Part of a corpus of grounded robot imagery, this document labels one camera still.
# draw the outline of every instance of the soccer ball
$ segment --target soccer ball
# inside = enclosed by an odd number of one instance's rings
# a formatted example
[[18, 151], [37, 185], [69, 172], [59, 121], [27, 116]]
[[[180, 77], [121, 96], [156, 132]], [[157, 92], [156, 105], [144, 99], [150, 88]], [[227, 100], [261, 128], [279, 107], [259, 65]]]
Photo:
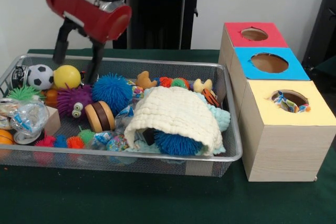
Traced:
[[54, 72], [46, 65], [34, 65], [28, 68], [28, 84], [36, 90], [50, 89], [54, 82]]

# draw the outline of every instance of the purple fuzzy toy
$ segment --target purple fuzzy toy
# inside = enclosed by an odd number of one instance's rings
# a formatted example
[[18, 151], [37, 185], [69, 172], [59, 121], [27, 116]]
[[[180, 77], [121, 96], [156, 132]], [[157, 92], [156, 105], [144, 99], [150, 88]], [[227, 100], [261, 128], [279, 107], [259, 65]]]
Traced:
[[60, 89], [57, 95], [57, 109], [60, 116], [72, 116], [84, 119], [85, 107], [92, 104], [92, 88], [90, 85], [79, 86], [75, 89]]

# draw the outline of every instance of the white wall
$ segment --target white wall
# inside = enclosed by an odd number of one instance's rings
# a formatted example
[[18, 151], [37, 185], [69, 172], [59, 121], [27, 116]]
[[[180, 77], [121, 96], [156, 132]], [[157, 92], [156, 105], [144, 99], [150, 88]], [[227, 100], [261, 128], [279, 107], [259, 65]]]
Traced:
[[[223, 22], [274, 22], [303, 57], [321, 0], [198, 0], [192, 48], [219, 49]], [[62, 20], [45, 0], [0, 0], [0, 73], [29, 48], [53, 48]], [[90, 47], [72, 33], [70, 48]]]

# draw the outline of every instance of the circular hole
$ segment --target circular hole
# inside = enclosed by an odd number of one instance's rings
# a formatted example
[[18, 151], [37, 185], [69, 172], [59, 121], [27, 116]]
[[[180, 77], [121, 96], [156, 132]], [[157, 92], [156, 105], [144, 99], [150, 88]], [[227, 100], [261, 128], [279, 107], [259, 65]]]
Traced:
[[[301, 112], [300, 110], [301, 106], [306, 105], [306, 104], [309, 105], [308, 99], [298, 92], [295, 92], [292, 90], [279, 90], [279, 91], [282, 92], [283, 97], [289, 101], [289, 103], [287, 103], [289, 106], [284, 105], [284, 104], [279, 104], [279, 101], [277, 101], [276, 103], [280, 105], [282, 109], [288, 112], [299, 112], [299, 111]], [[272, 101], [275, 102], [275, 99], [279, 97], [279, 91], [276, 91], [273, 93], [271, 97]], [[290, 102], [293, 102], [297, 105], [296, 111], [293, 110], [293, 107], [291, 106]]]
[[288, 69], [288, 62], [280, 56], [266, 52], [252, 56], [251, 61], [257, 69], [263, 72], [281, 73]]
[[268, 38], [266, 32], [258, 28], [247, 28], [241, 31], [241, 35], [248, 40], [252, 41], [261, 41]]

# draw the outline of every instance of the yellow box top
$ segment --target yellow box top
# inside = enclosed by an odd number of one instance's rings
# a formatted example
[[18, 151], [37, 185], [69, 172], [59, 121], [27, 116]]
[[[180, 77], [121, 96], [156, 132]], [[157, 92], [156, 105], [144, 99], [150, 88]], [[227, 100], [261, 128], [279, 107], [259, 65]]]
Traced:
[[[264, 125], [336, 125], [335, 116], [312, 81], [248, 80], [248, 83], [257, 102]], [[288, 91], [290, 94], [301, 94], [298, 97], [302, 100], [308, 100], [311, 110], [302, 113], [285, 111], [270, 99], [278, 90]], [[291, 95], [288, 99], [299, 103]]]

